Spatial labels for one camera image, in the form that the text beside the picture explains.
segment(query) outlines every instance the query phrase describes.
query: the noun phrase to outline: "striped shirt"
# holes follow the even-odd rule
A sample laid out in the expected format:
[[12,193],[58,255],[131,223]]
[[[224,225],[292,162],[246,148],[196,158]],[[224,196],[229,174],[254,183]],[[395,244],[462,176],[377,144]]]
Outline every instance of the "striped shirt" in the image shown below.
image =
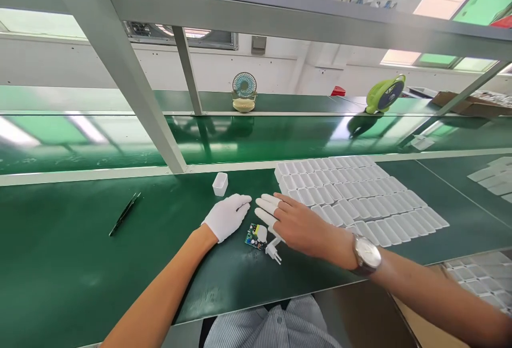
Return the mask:
[[322,312],[311,295],[280,306],[263,307],[218,316],[204,348],[341,348],[327,333]]

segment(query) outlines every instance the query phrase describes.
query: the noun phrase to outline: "person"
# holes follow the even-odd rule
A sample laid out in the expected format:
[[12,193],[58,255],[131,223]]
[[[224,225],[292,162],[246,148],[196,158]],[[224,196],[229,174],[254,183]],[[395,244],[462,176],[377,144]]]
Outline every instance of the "person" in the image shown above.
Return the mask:
[[[327,224],[307,206],[288,196],[279,193],[274,193],[274,197],[263,196],[269,199],[265,204],[257,199],[257,204],[267,212],[257,215],[288,247],[347,270],[357,272],[365,268],[368,279],[470,346],[512,346],[512,319],[457,283],[386,249],[377,249],[369,240],[344,228]],[[238,229],[250,202],[249,196],[235,194],[215,204],[201,226],[126,311],[101,347],[160,347],[194,271],[215,244]],[[361,246],[362,252],[356,250]],[[369,253],[367,262],[361,262],[363,253]],[[318,305],[311,296],[305,296],[291,300],[286,310],[278,305],[270,311],[256,308],[221,315],[213,323],[204,346],[339,347],[339,344],[328,335]]]

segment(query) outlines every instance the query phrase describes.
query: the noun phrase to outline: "white glove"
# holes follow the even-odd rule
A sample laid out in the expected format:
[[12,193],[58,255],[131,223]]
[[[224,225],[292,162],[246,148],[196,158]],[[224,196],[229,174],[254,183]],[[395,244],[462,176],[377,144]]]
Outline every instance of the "white glove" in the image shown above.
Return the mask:
[[201,224],[210,227],[220,244],[240,227],[249,211],[251,200],[250,196],[235,193],[215,204]]

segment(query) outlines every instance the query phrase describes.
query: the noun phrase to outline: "red object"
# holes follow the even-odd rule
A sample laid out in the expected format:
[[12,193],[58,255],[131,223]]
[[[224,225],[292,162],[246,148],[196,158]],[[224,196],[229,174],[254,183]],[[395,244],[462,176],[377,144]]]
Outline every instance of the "red object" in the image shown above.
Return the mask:
[[343,89],[340,86],[335,86],[334,90],[331,93],[331,96],[344,96],[345,95],[345,89]]

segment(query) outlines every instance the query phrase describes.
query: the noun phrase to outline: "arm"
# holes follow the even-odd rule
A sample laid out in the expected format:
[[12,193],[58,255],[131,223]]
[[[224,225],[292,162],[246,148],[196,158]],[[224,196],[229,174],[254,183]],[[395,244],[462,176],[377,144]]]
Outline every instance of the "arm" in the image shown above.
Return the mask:
[[[268,218],[262,219],[289,247],[347,270],[357,267],[350,232],[327,224],[290,197],[279,193],[274,196],[280,200],[273,202],[277,207],[270,213],[275,222],[269,224]],[[369,279],[420,316],[472,346],[512,344],[511,318],[428,268],[382,248],[380,253],[382,263]]]
[[249,196],[218,202],[167,266],[126,311],[102,348],[158,348],[171,326],[190,278],[203,257],[238,229],[249,210]]

